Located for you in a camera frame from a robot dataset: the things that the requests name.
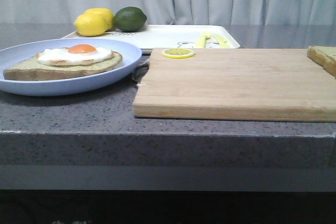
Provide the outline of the yellow plastic fork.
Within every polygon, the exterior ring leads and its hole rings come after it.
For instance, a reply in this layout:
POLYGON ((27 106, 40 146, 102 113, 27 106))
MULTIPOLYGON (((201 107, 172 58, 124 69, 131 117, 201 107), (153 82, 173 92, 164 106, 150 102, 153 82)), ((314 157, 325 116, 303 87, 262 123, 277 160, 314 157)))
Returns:
POLYGON ((206 48, 206 41, 211 38, 212 33, 210 31, 204 31, 197 42, 194 44, 194 48, 206 48))

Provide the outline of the lemon slice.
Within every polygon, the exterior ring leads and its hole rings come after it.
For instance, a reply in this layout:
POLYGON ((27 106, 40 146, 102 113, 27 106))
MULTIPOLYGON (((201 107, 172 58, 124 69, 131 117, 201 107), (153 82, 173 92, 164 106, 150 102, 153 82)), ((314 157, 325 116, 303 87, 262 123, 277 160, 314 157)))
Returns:
POLYGON ((195 55, 195 52, 188 48, 169 48, 161 51, 161 55, 172 59, 185 59, 195 55))

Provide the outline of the yellow plastic knife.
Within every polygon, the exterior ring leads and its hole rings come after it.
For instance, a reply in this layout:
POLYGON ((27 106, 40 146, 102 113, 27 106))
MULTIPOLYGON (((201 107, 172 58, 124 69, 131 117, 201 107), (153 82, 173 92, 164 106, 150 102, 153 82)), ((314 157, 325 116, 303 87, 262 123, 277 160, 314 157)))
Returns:
POLYGON ((216 39, 218 45, 219 45, 219 48, 232 48, 231 45, 229 44, 228 40, 219 35, 219 34, 214 34, 213 37, 216 39))

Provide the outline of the fried egg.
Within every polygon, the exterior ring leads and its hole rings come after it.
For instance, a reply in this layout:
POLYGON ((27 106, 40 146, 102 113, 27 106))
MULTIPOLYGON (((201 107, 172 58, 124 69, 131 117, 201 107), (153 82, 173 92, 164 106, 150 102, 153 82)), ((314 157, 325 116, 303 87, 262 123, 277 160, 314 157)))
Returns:
POLYGON ((112 50, 78 44, 70 48, 45 49, 37 54, 37 60, 40 64, 48 66, 77 66, 102 62, 112 56, 112 50))

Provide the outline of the light blue round plate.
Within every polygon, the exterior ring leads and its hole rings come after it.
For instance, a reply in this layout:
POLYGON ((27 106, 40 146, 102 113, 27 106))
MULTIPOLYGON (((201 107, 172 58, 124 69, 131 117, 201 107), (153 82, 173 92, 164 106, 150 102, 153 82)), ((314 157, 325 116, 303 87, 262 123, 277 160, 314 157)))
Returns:
POLYGON ((71 47, 77 44, 90 44, 119 52, 123 56, 121 67, 87 77, 49 80, 49 81, 14 81, 5 80, 1 75, 1 90, 28 96, 56 96, 87 92, 113 84, 134 71, 142 51, 130 43, 98 38, 65 38, 31 42, 1 50, 1 71, 23 61, 44 49, 71 47))

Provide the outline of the rear yellow lemon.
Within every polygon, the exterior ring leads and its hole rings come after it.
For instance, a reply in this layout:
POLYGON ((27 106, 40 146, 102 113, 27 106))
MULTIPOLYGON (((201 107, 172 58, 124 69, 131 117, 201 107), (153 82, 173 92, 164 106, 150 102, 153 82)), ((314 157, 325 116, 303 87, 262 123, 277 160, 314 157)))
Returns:
POLYGON ((114 14, 110 9, 101 8, 101 7, 90 8, 90 9, 87 9, 84 12, 84 14, 99 14, 99 15, 101 15, 108 23, 107 31, 110 31, 110 30, 113 29, 114 14))

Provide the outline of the white rectangular tray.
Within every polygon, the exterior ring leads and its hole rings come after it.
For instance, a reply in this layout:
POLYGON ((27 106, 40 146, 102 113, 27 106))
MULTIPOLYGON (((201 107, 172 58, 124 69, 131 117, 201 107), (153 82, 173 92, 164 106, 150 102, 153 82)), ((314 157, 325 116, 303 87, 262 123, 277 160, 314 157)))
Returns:
POLYGON ((127 42, 147 53, 153 48, 192 48, 204 31, 212 33, 206 41, 206 48, 219 48, 214 34, 225 37, 232 49, 240 47, 224 27, 213 25, 145 25, 140 31, 131 33, 115 28, 99 38, 127 42))

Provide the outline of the wooden cutting board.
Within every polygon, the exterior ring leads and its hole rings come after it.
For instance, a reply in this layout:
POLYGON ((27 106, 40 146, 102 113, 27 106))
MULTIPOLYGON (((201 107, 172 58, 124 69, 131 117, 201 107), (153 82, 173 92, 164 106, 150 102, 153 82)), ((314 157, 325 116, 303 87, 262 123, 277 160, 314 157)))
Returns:
POLYGON ((335 78, 305 49, 196 49, 172 59, 155 48, 133 112, 143 118, 335 121, 335 78))

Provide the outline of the bread slice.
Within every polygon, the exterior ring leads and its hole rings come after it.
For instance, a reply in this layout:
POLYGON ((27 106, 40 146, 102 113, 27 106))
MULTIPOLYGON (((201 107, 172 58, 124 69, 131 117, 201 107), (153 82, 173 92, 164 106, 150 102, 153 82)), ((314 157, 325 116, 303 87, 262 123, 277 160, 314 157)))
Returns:
POLYGON ((38 56, 21 61, 5 70, 6 80, 15 81, 49 81, 91 76, 104 73, 122 66, 123 57, 113 51, 112 57, 102 62, 78 66, 48 66, 38 62, 38 56))
POLYGON ((329 46, 309 46, 307 56, 315 63, 322 66, 326 72, 335 77, 335 47, 329 46))

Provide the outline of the front yellow lemon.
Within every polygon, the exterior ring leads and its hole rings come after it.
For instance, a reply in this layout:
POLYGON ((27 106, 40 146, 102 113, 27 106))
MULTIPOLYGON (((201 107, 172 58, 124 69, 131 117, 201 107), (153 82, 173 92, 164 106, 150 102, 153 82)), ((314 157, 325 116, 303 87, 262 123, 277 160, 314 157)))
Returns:
POLYGON ((92 13, 79 15, 73 24, 77 33, 87 37, 102 35, 109 28, 102 15, 92 13))

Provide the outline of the yellow lemon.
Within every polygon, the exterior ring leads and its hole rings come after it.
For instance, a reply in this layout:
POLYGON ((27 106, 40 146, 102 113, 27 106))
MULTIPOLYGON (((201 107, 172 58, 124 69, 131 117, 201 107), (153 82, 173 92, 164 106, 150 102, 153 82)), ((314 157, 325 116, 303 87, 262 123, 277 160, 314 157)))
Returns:
POLYGON ((79 15, 73 24, 77 33, 87 37, 102 35, 109 28, 102 15, 92 13, 79 15))
POLYGON ((99 14, 99 15, 101 15, 108 23, 107 31, 110 31, 110 30, 113 29, 114 14, 110 9, 101 8, 101 7, 90 8, 90 9, 87 9, 84 12, 84 14, 99 14))

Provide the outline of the green lime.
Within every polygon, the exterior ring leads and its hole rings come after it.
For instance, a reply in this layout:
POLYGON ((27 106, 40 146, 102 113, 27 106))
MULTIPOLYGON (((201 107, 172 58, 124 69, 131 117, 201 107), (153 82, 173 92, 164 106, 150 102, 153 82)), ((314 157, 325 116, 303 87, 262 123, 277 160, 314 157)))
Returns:
POLYGON ((113 26, 121 31, 136 32, 146 23, 147 16, 142 9, 128 6, 116 12, 113 26))

